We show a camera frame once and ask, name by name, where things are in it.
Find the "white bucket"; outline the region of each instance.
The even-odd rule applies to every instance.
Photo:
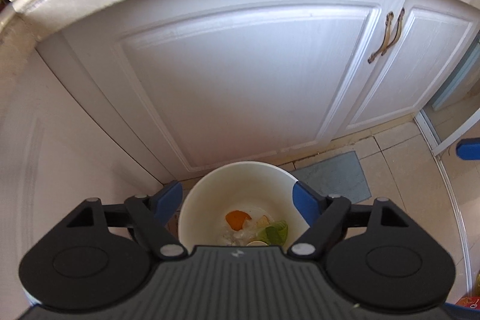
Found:
[[[225,215],[245,211],[265,214],[289,226],[284,249],[308,229],[292,200],[296,178],[281,168],[260,162],[238,162],[202,178],[186,197],[178,220],[180,242],[191,252],[196,245],[219,245]]]

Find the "brass handle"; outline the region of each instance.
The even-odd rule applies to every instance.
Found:
[[[393,38],[392,42],[387,45],[387,48],[385,48],[382,52],[382,56],[385,55],[385,53],[388,51],[389,48],[394,46],[398,40],[400,40],[400,36],[402,35],[402,22],[403,22],[403,16],[405,15],[405,9],[403,8],[402,11],[400,11],[400,14],[398,15],[398,20],[397,20],[397,31],[395,32],[395,37]]]
[[[393,12],[387,14],[387,19],[385,21],[385,36],[383,37],[382,45],[378,48],[378,51],[372,53],[368,58],[368,64],[372,63],[380,53],[386,50],[388,46],[388,41],[390,40],[390,26],[392,25]]]

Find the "red object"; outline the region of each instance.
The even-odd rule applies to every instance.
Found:
[[[463,297],[458,300],[457,305],[480,310],[480,297]]]

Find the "ribbed gray panel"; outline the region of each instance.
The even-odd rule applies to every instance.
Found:
[[[198,247],[159,266],[135,297],[107,310],[59,314],[35,307],[23,320],[443,320],[440,309],[393,316],[354,307],[310,262],[277,247]]]

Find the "silver screw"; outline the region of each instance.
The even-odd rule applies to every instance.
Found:
[[[315,252],[315,247],[309,243],[296,243],[292,246],[292,252],[295,255],[311,255]]]
[[[163,256],[176,257],[183,254],[183,247],[178,244],[165,244],[160,248],[160,253]]]

